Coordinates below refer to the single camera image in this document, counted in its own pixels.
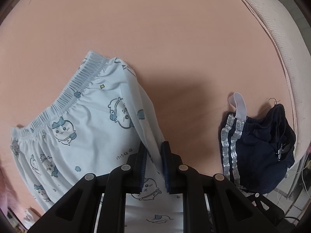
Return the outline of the navy striped shorts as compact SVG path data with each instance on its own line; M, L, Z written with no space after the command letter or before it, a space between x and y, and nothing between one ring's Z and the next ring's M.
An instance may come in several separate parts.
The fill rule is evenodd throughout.
M246 193L268 194L294 164L296 135L282 104L275 104L261 119L247 116L242 95L228 102L235 108L221 123L219 145L223 175Z

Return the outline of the pink bed sheet mattress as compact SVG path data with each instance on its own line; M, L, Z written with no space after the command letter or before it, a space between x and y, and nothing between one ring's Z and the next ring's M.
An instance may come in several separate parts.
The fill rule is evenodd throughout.
M205 175L221 171L231 93L250 117L280 102L293 122L277 52L241 0L20 0L1 24L1 167L19 217L40 206L14 164L10 129L50 106L90 50L135 70L172 151Z

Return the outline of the near pink-grey pillow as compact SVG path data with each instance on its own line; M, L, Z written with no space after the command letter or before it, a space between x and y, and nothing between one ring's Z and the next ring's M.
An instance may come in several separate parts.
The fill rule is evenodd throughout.
M279 0L242 0L271 39L283 66L292 104L298 162L310 145L310 53Z

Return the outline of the light blue cartoon pajama garment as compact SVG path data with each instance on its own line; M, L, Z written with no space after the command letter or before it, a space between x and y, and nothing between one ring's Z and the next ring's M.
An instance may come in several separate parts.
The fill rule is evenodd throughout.
M119 58L89 52L55 102L11 130L17 169L43 211L84 175L110 173L140 144L148 150L142 192L127 195L126 232L182 232L182 196L167 193L153 103Z

